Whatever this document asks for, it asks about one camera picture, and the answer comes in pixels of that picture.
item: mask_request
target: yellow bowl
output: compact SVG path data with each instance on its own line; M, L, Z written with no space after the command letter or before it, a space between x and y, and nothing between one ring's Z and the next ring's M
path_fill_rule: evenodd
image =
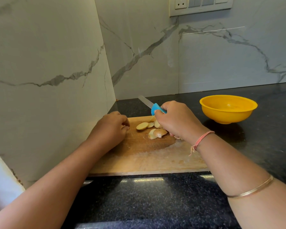
M247 119L257 108L248 98L230 95L206 96L200 100L203 113L220 124L230 124Z

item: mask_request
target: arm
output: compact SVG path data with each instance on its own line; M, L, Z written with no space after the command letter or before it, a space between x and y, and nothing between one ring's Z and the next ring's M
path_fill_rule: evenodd
M185 104L171 101L161 107L167 110L167 114L157 110L155 116L158 122L171 135L177 135L191 145L210 131ZM267 171L215 134L207 135L197 151L227 195L247 192L269 178ZM286 229L286 185L277 179L260 192L243 198L228 198L228 201L243 229Z
M128 129L126 116L105 115L71 155L0 211L0 229L61 228L92 166Z

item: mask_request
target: wooden cutting board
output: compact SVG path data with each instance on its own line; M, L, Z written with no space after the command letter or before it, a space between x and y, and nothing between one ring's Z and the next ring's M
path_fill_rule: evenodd
M136 126L151 116L128 118L130 129L117 147L105 154L89 176L119 176L160 173L209 171L199 153L191 156L191 145L169 134L150 140L148 133L155 127L138 131Z

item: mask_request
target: black granite countertop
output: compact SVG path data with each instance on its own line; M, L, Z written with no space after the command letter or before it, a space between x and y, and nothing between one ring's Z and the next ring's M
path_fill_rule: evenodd
M199 100L237 95L259 106L245 121L221 125L208 119ZM209 129L286 183L286 83L149 97L153 103L187 104ZM150 115L138 99L120 100L111 111ZM240 228L215 182L203 173L97 177L78 193L62 228Z

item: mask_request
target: knife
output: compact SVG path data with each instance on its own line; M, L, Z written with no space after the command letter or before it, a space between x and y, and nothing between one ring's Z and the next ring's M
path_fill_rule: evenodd
M163 113L167 113L165 110L163 110L158 104L153 104L148 99L146 99L144 96L139 96L139 100L141 100L145 105L150 107L152 109L152 116L155 115L156 110L160 110Z

